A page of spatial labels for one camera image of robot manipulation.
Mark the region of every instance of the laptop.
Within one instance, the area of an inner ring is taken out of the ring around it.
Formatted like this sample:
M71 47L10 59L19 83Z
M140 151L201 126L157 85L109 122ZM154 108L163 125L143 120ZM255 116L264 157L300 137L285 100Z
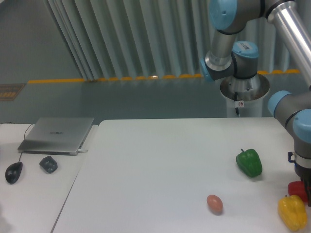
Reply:
M43 117L38 120L18 151L36 154L77 155L94 118Z

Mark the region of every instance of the yellow bell pepper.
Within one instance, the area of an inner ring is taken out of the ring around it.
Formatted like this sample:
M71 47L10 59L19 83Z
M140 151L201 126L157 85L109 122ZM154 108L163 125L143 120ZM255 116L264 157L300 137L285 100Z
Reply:
M277 211L285 225L293 232L303 229L307 225L308 217L305 205L297 195L286 196L279 200Z

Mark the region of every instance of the red bell pepper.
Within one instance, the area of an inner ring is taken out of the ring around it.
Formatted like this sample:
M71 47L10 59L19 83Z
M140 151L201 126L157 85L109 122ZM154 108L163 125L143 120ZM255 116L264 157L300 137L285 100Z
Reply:
M308 196L303 181L294 181L288 184L288 194L299 196L303 202L308 202Z

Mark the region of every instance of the yellow stripe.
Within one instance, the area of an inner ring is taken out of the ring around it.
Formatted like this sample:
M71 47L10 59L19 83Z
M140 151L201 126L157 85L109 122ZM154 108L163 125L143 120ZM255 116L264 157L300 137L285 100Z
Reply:
M28 83L76 83L84 82L84 79L45 79L45 80L29 80Z
M298 74L300 73L300 71L298 69L288 69L286 71L282 71L282 70L273 70L271 73L265 71L265 70L259 70L258 74L261 75L265 75L265 74ZM179 75L178 77L174 76L174 75L165 75L163 76L163 79L191 79L191 78L202 78L201 74L194 74L194 75L190 75L190 74L182 74ZM144 77L144 76L137 76L136 78L132 78L132 77L123 77L121 78L122 81L130 81L130 80L150 80L150 79L159 79L158 76L149 76L149 77ZM97 80L95 80L95 82L106 82L106 81L119 81L120 79L118 79L117 77L112 77L109 79L106 78L98 78ZM76 82L85 82L84 79L46 79L46 80L29 80L28 84L33 84L33 83L76 83Z

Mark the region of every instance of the computer mouse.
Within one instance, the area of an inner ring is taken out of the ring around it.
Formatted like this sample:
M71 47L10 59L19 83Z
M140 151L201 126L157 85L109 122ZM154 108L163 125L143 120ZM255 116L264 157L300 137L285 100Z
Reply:
M23 169L22 162L11 164L5 171L6 181L9 184L14 184L16 181L18 181L22 169Z
M51 156L42 159L40 162L40 166L49 174L51 174L58 168L57 162Z

